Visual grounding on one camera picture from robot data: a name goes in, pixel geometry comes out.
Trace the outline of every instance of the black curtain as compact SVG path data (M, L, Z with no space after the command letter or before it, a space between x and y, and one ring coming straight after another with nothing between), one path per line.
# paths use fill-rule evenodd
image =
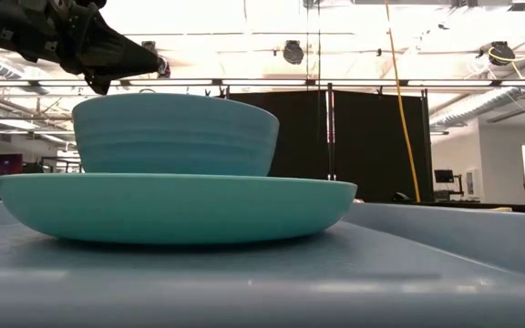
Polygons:
M403 105L420 196L433 200L426 99L403 97ZM334 113L336 178L357 184L365 201L391 201L396 192L414 200L397 96L335 91Z
M230 94L279 118L279 138L269 176L327 179L325 92Z

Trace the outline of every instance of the robotic arm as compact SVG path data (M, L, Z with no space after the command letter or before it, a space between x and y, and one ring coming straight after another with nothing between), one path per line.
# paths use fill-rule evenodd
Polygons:
M58 63L108 93L114 79L157 72L162 59L110 28L106 0L0 0L0 47L24 59Z

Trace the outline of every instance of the plate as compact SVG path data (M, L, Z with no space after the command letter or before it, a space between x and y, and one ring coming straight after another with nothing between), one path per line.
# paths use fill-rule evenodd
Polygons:
M26 174L0 178L5 207L58 238L147 244L268 241L340 220L356 185L177 174Z

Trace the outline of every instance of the teal bowl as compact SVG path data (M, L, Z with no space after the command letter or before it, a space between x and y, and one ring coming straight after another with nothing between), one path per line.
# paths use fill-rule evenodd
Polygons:
M190 95L98 97L72 115L86 172L266 176L279 131L263 109Z

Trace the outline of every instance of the monitor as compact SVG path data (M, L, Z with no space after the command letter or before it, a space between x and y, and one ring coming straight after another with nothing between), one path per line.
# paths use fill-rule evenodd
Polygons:
M0 176L22 173L23 159L22 154L0 154Z
M454 183L455 176L452 169L435 169L436 183Z

